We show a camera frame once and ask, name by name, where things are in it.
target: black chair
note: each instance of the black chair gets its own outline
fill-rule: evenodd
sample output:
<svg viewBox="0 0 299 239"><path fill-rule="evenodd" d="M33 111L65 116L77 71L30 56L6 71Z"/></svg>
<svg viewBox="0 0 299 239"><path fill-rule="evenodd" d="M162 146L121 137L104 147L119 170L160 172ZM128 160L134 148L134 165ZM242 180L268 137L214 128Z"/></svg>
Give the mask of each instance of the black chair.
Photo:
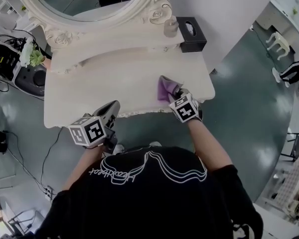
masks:
<svg viewBox="0 0 299 239"><path fill-rule="evenodd" d="M286 154L282 154L281 153L281 156L291 157L292 160L290 160L290 161L291 162L295 162L299 158L299 133L288 133L288 134L294 134L294 135L296 135L295 139L287 141L287 142L294 141L293 149L291 150L290 155L286 155Z"/></svg>

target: power strip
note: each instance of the power strip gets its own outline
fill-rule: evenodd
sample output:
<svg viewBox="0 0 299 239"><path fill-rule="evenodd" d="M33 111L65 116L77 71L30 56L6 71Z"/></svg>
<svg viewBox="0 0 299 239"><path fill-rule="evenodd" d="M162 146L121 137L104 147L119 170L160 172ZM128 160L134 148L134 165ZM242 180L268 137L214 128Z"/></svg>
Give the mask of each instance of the power strip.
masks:
<svg viewBox="0 0 299 239"><path fill-rule="evenodd" d="M52 202L52 188L50 186L46 186L44 189L45 199Z"/></svg>

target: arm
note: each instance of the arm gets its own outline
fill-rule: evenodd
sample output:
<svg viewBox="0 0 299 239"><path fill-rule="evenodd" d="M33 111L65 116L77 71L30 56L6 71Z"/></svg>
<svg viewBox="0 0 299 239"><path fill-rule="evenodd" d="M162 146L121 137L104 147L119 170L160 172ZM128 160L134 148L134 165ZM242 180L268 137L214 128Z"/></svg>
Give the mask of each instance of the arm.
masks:
<svg viewBox="0 0 299 239"><path fill-rule="evenodd" d="M187 124L196 154L208 170L214 171L232 164L227 152L202 122L192 119Z"/></svg>
<svg viewBox="0 0 299 239"><path fill-rule="evenodd" d="M190 134L194 141L196 154L219 182L233 224L248 224L260 239L263 232L263 222L248 197L239 177L237 169L230 157L205 125L198 120L188 122Z"/></svg>
<svg viewBox="0 0 299 239"><path fill-rule="evenodd" d="M65 185L62 190L69 190L74 182L76 182L84 171L92 165L94 162L100 160L102 158L102 153L104 151L104 146L101 145L94 149L87 149L82 155L79 163L74 168L70 177L67 179Z"/></svg>

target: black t-shirt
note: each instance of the black t-shirt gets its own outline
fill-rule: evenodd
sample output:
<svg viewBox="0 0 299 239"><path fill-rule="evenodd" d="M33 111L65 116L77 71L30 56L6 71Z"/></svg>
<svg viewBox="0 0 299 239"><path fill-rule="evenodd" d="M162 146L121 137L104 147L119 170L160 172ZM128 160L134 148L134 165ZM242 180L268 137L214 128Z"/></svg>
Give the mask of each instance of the black t-shirt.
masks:
<svg viewBox="0 0 299 239"><path fill-rule="evenodd" d="M56 196L36 238L260 239L262 232L233 165L210 173L189 151L145 147L91 165Z"/></svg>

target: white desk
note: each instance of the white desk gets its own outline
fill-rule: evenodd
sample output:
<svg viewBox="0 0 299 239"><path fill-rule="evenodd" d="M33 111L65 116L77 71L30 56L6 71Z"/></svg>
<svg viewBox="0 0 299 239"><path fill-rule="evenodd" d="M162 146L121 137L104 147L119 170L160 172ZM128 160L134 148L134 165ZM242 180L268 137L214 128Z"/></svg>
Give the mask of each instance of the white desk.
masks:
<svg viewBox="0 0 299 239"><path fill-rule="evenodd" d="M274 26L290 46L299 38L298 25L276 0L270 1L256 22L264 29Z"/></svg>
<svg viewBox="0 0 299 239"><path fill-rule="evenodd" d="M47 72L44 124L68 126L113 100L121 103L121 117L169 112L168 103L157 100L160 75L184 83L201 102L215 96L201 52L121 50L93 57L69 74Z"/></svg>

